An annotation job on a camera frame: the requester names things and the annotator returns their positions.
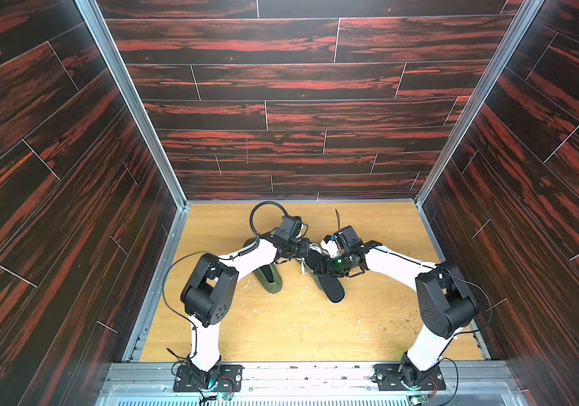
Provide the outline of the black insole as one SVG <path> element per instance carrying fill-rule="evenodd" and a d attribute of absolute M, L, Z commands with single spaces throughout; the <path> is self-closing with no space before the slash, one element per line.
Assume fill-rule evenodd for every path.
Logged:
<path fill-rule="evenodd" d="M 310 250 L 310 254 L 304 259 L 304 264 L 309 270 L 318 287 L 325 293 L 332 303 L 340 303 L 345 299 L 345 289 L 340 279 L 327 274 L 326 258 L 316 250 Z"/>

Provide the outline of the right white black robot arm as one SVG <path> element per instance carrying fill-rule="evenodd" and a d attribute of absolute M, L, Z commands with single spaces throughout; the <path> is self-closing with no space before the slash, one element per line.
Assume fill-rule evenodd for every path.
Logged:
<path fill-rule="evenodd" d="M 423 327 L 398 367 L 402 385 L 422 389 L 440 373 L 441 355 L 477 314 L 468 283 L 445 264 L 423 262 L 391 250 L 377 241 L 367 243 L 348 226 L 313 245 L 306 266 L 317 277 L 355 277 L 376 272 L 416 293 Z"/>

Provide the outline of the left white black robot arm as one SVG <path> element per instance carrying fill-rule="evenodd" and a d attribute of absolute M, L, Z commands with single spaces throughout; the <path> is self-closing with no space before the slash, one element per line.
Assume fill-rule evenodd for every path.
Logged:
<path fill-rule="evenodd" d="M 208 252 L 200 257 L 180 296 L 194 336 L 187 370 L 199 389 L 213 388 L 220 377 L 220 323 L 232 306 L 238 282 L 280 259 L 306 258 L 310 245 L 306 237 L 286 238 L 276 230 L 231 254 Z"/>

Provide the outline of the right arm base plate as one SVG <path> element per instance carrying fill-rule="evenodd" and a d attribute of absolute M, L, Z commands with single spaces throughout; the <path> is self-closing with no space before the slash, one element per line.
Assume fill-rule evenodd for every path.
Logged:
<path fill-rule="evenodd" d="M 446 389 L 440 363 L 429 370 L 418 370 L 409 363 L 376 364 L 371 381 L 378 384 L 380 391 L 433 392 Z"/>

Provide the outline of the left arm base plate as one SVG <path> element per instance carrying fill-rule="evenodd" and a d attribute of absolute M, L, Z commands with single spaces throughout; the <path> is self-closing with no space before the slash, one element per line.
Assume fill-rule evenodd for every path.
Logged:
<path fill-rule="evenodd" d="M 190 362 L 182 363 L 175 372 L 173 392 L 240 392 L 243 370 L 243 365 L 218 363 L 203 371 Z"/>

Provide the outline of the aluminium front rail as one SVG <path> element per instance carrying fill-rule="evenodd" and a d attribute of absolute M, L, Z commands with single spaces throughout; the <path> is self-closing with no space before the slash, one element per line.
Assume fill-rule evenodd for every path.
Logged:
<path fill-rule="evenodd" d="M 503 361 L 445 360 L 430 387 L 409 391 L 377 361 L 242 362 L 196 389 L 172 363 L 114 364 L 98 405 L 528 405 Z"/>

